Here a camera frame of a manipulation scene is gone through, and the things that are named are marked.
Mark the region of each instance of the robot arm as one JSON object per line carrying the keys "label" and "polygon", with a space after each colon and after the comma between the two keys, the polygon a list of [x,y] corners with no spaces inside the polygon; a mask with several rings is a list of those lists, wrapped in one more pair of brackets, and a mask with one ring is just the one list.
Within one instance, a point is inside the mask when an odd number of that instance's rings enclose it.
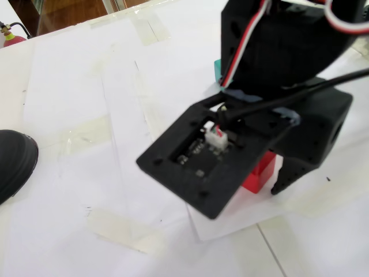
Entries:
{"label": "robot arm", "polygon": [[[271,5],[263,6],[265,1]],[[332,9],[341,20],[359,22],[363,5],[334,0]],[[264,16],[257,17],[261,10]],[[316,78],[357,36],[333,28],[321,8],[230,0],[221,27],[224,89],[193,104],[137,160],[211,219],[267,151],[284,157],[272,194],[317,169],[352,103],[351,95],[333,86],[369,75],[363,70],[330,81]],[[217,112],[210,110],[218,104]]]}

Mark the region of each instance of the teal block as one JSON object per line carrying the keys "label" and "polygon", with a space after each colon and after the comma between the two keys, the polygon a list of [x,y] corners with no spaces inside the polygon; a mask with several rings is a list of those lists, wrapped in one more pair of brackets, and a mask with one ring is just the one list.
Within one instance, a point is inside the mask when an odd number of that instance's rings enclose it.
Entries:
{"label": "teal block", "polygon": [[214,62],[215,81],[219,82],[221,78],[221,59]]}

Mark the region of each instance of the white wire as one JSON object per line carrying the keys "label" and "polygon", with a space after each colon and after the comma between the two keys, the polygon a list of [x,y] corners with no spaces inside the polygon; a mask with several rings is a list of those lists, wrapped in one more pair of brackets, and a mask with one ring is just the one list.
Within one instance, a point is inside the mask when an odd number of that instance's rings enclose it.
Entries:
{"label": "white wire", "polygon": [[248,31],[248,33],[246,35],[246,38],[245,38],[245,40],[244,40],[244,42],[242,44],[242,48],[241,48],[241,51],[240,51],[239,55],[237,56],[235,66],[231,69],[231,74],[230,74],[230,76],[228,78],[228,81],[224,84],[224,88],[228,88],[228,86],[232,82],[232,79],[233,79],[233,77],[234,77],[234,75],[236,73],[236,70],[238,68],[238,65],[240,64],[240,61],[242,59],[244,50],[246,49],[247,43],[250,40],[251,35],[254,32],[254,29],[255,29],[256,25],[258,25],[260,19],[263,17],[263,15],[264,15],[264,13],[266,11],[266,8],[268,7],[269,4],[270,4],[270,0],[265,0],[263,6],[259,9],[258,15],[257,15],[256,19],[254,20],[254,22],[252,23],[252,25],[250,26],[250,29],[249,29],[249,31]]}
{"label": "white wire", "polygon": [[365,33],[369,31],[369,23],[349,23],[343,20],[340,20],[337,16],[332,12],[332,2],[333,0],[325,1],[325,16],[327,20],[331,23],[332,26],[337,28],[341,32],[347,33]]}

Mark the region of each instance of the black cable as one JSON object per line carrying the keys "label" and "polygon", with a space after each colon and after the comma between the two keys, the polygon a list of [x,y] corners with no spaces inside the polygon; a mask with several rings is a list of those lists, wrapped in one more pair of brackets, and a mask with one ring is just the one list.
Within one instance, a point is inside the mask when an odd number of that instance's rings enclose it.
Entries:
{"label": "black cable", "polygon": [[27,29],[24,27],[24,25],[22,23],[19,23],[19,22],[14,22],[14,23],[11,23],[10,26],[13,27],[14,25],[19,25],[23,28],[23,31],[26,33],[27,35],[27,39],[31,39],[32,36],[31,34],[27,31]]}
{"label": "black cable", "polygon": [[327,80],[321,83],[317,83],[314,85],[309,86],[300,86],[297,88],[292,88],[291,94],[283,97],[278,98],[272,101],[267,102],[258,102],[256,104],[251,104],[248,107],[245,108],[239,108],[234,110],[227,110],[227,111],[219,111],[219,119],[222,121],[220,122],[221,127],[224,127],[224,124],[233,122],[241,117],[244,117],[245,115],[255,113],[257,111],[265,110],[265,109],[273,109],[283,106],[288,106],[290,104],[293,104],[299,100],[302,100],[303,98],[307,96],[311,96],[315,93],[321,92],[324,89],[334,87],[336,85],[340,85],[343,83],[347,83],[359,78],[363,78],[369,76],[369,69],[363,69],[359,70],[353,73],[349,73],[331,80]]}

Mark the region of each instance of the black 3d-printed part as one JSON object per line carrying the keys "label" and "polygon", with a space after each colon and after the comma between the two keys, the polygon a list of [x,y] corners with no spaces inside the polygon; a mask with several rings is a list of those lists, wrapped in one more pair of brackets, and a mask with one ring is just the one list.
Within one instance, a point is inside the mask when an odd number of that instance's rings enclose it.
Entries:
{"label": "black 3d-printed part", "polygon": [[266,151],[285,158],[272,194],[317,169],[337,139],[352,96],[331,88],[289,106],[301,116],[298,126],[269,110],[229,124],[228,131],[236,136],[236,141],[212,170],[200,178],[196,170],[181,165],[177,158],[199,138],[206,122],[217,122],[217,114],[209,109],[222,102],[227,108],[250,104],[223,93],[196,103],[137,160],[144,172],[211,219],[219,215]]}

